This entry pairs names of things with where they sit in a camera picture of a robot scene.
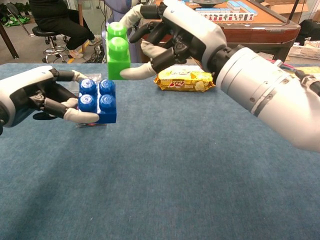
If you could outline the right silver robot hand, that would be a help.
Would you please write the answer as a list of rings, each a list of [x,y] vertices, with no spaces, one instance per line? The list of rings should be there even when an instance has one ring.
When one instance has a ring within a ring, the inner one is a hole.
[[[143,80],[192,57],[207,73],[218,75],[223,64],[216,54],[227,48],[221,27],[177,0],[164,0],[159,5],[138,4],[119,21],[125,28],[140,19],[159,19],[141,50],[150,61],[139,67],[120,71],[125,80]]]

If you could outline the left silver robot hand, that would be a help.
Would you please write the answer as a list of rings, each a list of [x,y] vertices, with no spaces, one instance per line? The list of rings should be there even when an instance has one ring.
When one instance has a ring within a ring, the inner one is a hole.
[[[78,97],[60,82],[81,83],[87,76],[76,71],[39,66],[0,81],[0,128],[12,128],[28,116],[35,120],[56,118],[77,124],[93,124],[98,114],[79,111]]]

